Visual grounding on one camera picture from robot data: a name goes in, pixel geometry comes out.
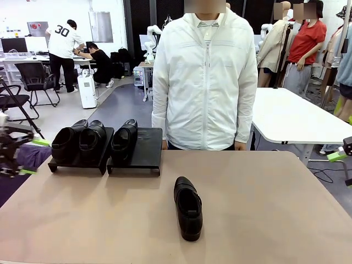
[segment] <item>striped shirt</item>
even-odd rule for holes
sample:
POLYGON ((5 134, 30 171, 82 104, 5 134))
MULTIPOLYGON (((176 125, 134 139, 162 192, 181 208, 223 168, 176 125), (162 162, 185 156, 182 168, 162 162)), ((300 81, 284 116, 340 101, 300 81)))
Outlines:
POLYGON ((51 34, 49 41, 49 53, 64 59, 72 59, 75 43, 81 45, 84 43, 77 31, 69 24, 57 25, 49 28, 47 31, 51 34))
POLYGON ((219 17, 216 20, 200 20, 196 14, 193 14, 194 26, 200 30, 203 34, 204 41, 207 46, 210 45, 211 40, 218 30, 219 25, 224 17, 224 14, 219 14, 219 17))

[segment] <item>gray floor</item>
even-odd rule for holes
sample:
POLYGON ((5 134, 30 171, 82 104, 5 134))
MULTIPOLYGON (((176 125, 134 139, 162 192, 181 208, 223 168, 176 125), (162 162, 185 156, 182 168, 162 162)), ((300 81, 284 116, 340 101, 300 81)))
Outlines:
MULTIPOLYGON (((316 88, 314 86, 310 86, 309 90, 313 91, 313 93, 309 94, 309 98, 317 103, 319 101, 319 93, 316 88)), ((89 121, 99 119, 104 122, 105 126, 114 127, 115 130, 117 130, 126 120, 134 118, 138 121, 139 127, 151 127, 152 102, 143 102, 142 99, 143 91, 136 89, 133 84, 117 87, 98 108, 98 110, 89 118, 89 121)), ((299 154, 299 151, 293 145, 284 146, 273 144, 266 141, 263 137, 260 137, 259 133, 256 133, 256 135, 256 146, 259 151, 280 150, 291 151, 296 155, 299 154)), ((320 157, 316 153, 313 153, 311 158, 326 159, 324 157, 320 157)), ((352 168, 352 159, 346 159, 345 161, 348 164, 348 168, 352 168)), ((309 168, 342 169, 342 165, 340 163, 310 162, 309 168)), ((352 189, 348 189, 345 186, 344 173, 342 171, 326 171, 326 174, 333 179, 334 183, 330 184, 323 181, 321 181, 321 183, 344 207, 347 213, 352 216, 352 189)), ((318 173, 317 176, 329 181, 323 173, 318 173)))

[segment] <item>shoe heel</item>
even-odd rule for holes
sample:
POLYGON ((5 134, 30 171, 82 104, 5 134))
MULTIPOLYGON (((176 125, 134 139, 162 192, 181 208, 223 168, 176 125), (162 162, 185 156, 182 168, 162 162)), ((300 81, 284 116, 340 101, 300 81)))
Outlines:
POLYGON ((181 231, 181 235, 183 237, 184 240, 193 242, 193 241, 197 241, 200 237, 201 232, 199 232, 198 234, 186 234, 183 231, 181 231))

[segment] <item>woman in red shirt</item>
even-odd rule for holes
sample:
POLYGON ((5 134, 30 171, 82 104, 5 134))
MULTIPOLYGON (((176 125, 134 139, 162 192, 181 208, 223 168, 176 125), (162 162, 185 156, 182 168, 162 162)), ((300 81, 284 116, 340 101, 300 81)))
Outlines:
POLYGON ((304 14, 310 20, 303 24, 290 49, 290 64, 286 69, 283 86, 298 95, 304 95, 311 77, 312 64, 325 40, 326 25, 319 20, 323 17, 323 5, 321 0, 310 0, 304 4, 304 14), (316 6, 315 13, 311 12, 312 5, 314 8, 316 6))

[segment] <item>number 30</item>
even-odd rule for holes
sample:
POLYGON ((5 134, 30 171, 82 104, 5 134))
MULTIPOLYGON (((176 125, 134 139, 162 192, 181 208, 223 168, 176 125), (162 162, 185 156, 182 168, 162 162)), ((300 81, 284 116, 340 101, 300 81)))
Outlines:
POLYGON ((60 25, 57 25, 59 28, 55 31, 57 34, 61 34, 64 37, 67 37, 70 31, 60 25))

